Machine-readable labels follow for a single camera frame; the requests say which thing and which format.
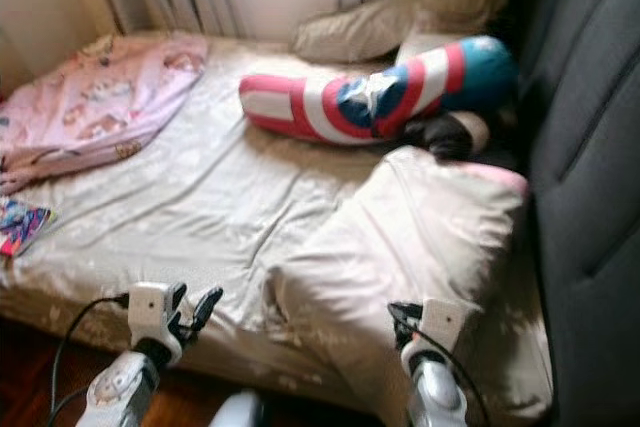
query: mattress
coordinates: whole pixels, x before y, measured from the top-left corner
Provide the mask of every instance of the mattress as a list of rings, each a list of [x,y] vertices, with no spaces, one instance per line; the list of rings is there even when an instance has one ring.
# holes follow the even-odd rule
[[[383,153],[301,142],[244,119],[237,94],[243,75],[302,77],[319,69],[332,70],[288,55],[284,45],[212,39],[203,78],[147,148],[16,195],[53,207],[60,218],[0,269],[0,315],[62,335],[84,304],[137,281],[185,282],[184,316],[205,291],[221,286],[221,302],[180,367],[371,410],[334,367],[271,329],[263,313],[269,265],[351,197]],[[496,302],[477,338],[478,355],[495,360],[475,371],[492,411],[515,425],[544,412],[551,384],[535,278],[512,281],[527,281],[516,288],[530,295]],[[128,346],[125,312],[105,305],[89,319],[78,340],[116,351]]]

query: captain america pillow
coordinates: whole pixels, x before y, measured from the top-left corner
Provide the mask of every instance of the captain america pillow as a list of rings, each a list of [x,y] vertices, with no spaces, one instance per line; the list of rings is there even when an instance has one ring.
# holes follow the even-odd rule
[[[517,67],[498,39],[469,37],[368,77],[249,75],[240,100],[256,125],[332,144],[397,137],[414,117],[497,110],[514,91]]]

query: pink blanket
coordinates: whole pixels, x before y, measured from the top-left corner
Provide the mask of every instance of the pink blanket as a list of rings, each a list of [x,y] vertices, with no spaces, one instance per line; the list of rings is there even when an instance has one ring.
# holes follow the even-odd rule
[[[127,158],[182,106],[207,41],[104,37],[0,105],[0,194]]]

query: gray sofa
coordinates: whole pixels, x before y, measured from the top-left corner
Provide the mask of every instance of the gray sofa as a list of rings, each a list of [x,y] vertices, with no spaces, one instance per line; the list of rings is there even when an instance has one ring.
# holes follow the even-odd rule
[[[640,0],[513,0],[554,426],[640,425]]]

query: wire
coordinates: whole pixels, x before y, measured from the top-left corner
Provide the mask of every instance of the wire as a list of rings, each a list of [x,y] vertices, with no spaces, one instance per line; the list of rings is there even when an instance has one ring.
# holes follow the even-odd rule
[[[76,330],[76,327],[78,327],[78,324],[80,324],[80,321],[87,314],[87,312],[93,309],[96,305],[101,304],[103,302],[114,302],[120,305],[121,307],[126,308],[129,304],[129,294],[124,293],[116,297],[102,297],[100,299],[93,300],[89,302],[86,306],[84,306],[84,308],[80,311],[80,313],[76,315],[75,319],[73,319],[73,322],[71,322],[71,325],[67,329],[67,333],[65,334],[62,341],[60,341],[60,345],[58,345],[56,356],[53,359],[53,368],[51,370],[51,409],[49,411],[52,416],[56,411],[56,389],[58,384],[58,366],[60,365],[60,357],[62,356],[62,350],[69,343],[69,340],[71,339],[71,335]]]
[[[53,423],[55,422],[56,417],[58,417],[58,414],[60,413],[60,411],[73,399],[85,394],[87,390],[89,390],[89,386],[85,385],[84,387],[72,392],[71,394],[67,395],[64,399],[62,399],[60,403],[55,407],[55,409],[53,409],[53,412],[51,412],[51,415],[49,415],[49,420],[47,420],[47,427],[53,427]]]
[[[478,390],[478,387],[476,387],[476,384],[473,382],[473,380],[471,379],[471,376],[467,373],[467,371],[462,366],[460,361],[458,359],[456,359],[455,356],[451,352],[449,352],[447,349],[445,349],[442,344],[440,344],[435,339],[431,338],[429,335],[425,334],[421,330],[417,329],[416,327],[414,327],[414,326],[410,325],[409,323],[405,322],[399,315],[397,315],[396,312],[398,310],[400,310],[397,305],[394,305],[393,303],[388,304],[387,305],[387,310],[389,311],[389,314],[391,314],[391,317],[393,317],[393,320],[395,322],[397,322],[398,324],[402,325],[405,329],[409,329],[411,332],[413,332],[415,334],[418,334],[424,340],[426,340],[427,342],[431,343],[435,348],[437,348],[440,351],[440,353],[444,357],[447,358],[447,360],[449,360],[453,364],[453,366],[456,368],[456,370],[464,378],[465,383],[471,389],[471,392],[473,393],[473,396],[478,401],[478,404],[480,405],[480,410],[482,411],[482,417],[483,417],[483,420],[484,420],[484,424],[487,427],[491,427],[491,421],[489,420],[489,412],[487,411],[487,406],[485,405],[484,400],[482,399],[482,396],[480,395],[480,390]]]

